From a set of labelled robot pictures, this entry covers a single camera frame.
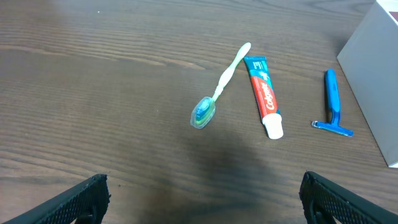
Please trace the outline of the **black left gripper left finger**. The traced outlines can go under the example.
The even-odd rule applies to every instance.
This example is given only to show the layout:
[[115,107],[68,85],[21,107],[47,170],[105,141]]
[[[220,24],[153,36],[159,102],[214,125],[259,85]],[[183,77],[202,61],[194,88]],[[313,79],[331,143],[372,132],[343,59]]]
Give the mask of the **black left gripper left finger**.
[[107,175],[96,174],[7,223],[100,224],[107,212],[110,197]]

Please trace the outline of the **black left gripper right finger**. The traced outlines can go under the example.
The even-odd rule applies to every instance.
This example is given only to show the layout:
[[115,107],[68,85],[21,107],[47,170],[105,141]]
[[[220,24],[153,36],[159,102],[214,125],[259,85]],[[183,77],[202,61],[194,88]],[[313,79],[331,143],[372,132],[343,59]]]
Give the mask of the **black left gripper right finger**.
[[311,223],[397,223],[397,215],[323,176],[307,171],[299,197],[304,216]]

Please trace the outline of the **blue disposable razor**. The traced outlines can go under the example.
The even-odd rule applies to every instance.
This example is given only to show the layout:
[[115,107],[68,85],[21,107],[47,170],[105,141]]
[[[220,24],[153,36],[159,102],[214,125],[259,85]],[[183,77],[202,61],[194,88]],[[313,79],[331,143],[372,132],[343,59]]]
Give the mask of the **blue disposable razor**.
[[314,128],[323,129],[343,136],[352,137],[353,131],[340,126],[341,121],[341,103],[336,80],[336,73],[333,69],[325,72],[325,89],[328,103],[328,110],[331,113],[330,121],[323,123],[321,121],[312,121]]

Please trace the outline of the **green toothbrush with clear cap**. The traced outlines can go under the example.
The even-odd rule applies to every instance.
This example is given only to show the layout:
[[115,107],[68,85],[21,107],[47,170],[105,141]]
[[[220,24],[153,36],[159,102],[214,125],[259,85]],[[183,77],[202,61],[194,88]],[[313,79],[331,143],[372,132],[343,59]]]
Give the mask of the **green toothbrush with clear cap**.
[[212,119],[216,111],[216,101],[223,92],[225,86],[231,80],[236,67],[242,61],[242,59],[247,55],[251,49],[251,43],[246,42],[237,52],[231,65],[222,73],[220,76],[218,85],[215,89],[213,96],[204,97],[193,109],[190,125],[197,129],[204,128]]

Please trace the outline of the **red green toothpaste tube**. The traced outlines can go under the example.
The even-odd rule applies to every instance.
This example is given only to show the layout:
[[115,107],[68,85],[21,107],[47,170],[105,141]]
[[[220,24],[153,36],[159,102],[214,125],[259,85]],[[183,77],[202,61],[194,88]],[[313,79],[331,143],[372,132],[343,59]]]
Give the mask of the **red green toothpaste tube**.
[[275,98],[267,59],[260,56],[246,56],[244,63],[249,72],[261,123],[270,139],[280,139],[284,135],[282,116]]

